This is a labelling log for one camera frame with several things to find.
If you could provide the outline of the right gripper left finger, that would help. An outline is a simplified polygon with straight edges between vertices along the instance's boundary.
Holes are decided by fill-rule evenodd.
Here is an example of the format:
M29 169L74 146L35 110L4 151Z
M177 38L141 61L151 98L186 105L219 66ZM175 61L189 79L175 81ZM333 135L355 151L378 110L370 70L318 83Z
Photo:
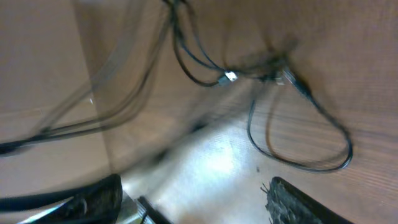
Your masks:
M61 205L34 223L116 223L123 200L121 177L111 174L98 182L45 194L18 198L18 211Z

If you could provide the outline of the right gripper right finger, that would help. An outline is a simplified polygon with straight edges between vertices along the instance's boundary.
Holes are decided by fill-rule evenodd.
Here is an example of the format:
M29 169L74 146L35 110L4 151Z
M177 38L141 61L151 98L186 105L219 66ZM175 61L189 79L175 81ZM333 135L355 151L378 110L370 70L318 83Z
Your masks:
M285 179L275 176L260 189L266 194L269 221L277 224L352 224L296 188Z

